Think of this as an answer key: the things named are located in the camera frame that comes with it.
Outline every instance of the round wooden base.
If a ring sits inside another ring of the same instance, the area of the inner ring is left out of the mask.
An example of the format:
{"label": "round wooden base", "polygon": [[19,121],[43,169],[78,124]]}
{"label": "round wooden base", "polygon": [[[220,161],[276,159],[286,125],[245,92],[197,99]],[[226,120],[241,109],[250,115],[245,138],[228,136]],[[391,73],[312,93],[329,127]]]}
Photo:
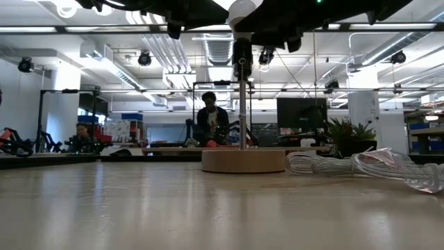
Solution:
{"label": "round wooden base", "polygon": [[205,150],[202,170],[224,174],[266,174],[285,171],[285,150]]}

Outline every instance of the potted plant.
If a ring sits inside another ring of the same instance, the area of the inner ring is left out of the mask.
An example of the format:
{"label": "potted plant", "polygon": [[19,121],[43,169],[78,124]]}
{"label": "potted plant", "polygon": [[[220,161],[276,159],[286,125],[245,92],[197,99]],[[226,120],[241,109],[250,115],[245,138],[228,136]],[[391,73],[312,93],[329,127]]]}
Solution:
{"label": "potted plant", "polygon": [[199,142],[193,138],[188,138],[188,140],[185,142],[186,147],[197,147],[199,145]]}
{"label": "potted plant", "polygon": [[376,134],[367,125],[353,125],[349,119],[332,119],[327,122],[327,137],[336,145],[334,154],[343,158],[350,157],[354,153],[361,153],[373,147],[376,149]]}

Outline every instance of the computer monitor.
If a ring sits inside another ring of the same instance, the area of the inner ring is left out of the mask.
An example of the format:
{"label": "computer monitor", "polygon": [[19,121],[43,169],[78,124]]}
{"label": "computer monitor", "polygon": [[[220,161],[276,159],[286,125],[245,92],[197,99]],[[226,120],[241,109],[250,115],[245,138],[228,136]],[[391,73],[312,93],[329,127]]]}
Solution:
{"label": "computer monitor", "polygon": [[277,126],[299,129],[302,133],[326,129],[327,99],[278,98]]}

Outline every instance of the man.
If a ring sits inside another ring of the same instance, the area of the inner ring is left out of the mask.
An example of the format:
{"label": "man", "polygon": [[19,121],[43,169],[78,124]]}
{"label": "man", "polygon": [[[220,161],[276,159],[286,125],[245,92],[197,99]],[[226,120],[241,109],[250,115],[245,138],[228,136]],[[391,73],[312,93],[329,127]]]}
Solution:
{"label": "man", "polygon": [[218,127],[228,131],[230,121],[227,111],[216,106],[216,95],[213,92],[203,94],[202,100],[205,102],[205,108],[197,113],[197,126],[204,133],[200,143],[205,145],[209,140],[216,140],[219,144],[224,143],[225,138],[217,138],[215,133]]}
{"label": "man", "polygon": [[88,125],[84,123],[78,123],[76,125],[77,135],[69,138],[71,144],[69,145],[69,153],[93,153],[91,137],[88,133]]}

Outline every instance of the white column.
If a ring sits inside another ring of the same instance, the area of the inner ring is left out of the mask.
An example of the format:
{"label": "white column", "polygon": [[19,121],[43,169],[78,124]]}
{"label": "white column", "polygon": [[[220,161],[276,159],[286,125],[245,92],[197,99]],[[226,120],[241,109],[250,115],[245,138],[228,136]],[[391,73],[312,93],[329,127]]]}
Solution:
{"label": "white column", "polygon": [[[349,88],[378,88],[375,66],[360,69],[348,77]],[[355,92],[348,95],[348,112],[354,125],[368,124],[376,132],[378,148],[381,145],[380,113],[378,92]]]}
{"label": "white column", "polygon": [[379,104],[381,109],[399,109],[400,111],[382,111],[379,125],[381,127],[381,136],[379,148],[392,148],[399,153],[409,153],[409,141],[405,129],[404,111],[402,103],[395,100]]}
{"label": "white column", "polygon": [[[62,67],[52,71],[52,90],[80,89],[80,70],[75,67]],[[55,142],[64,142],[76,134],[78,94],[51,94],[48,100],[46,131]]]}

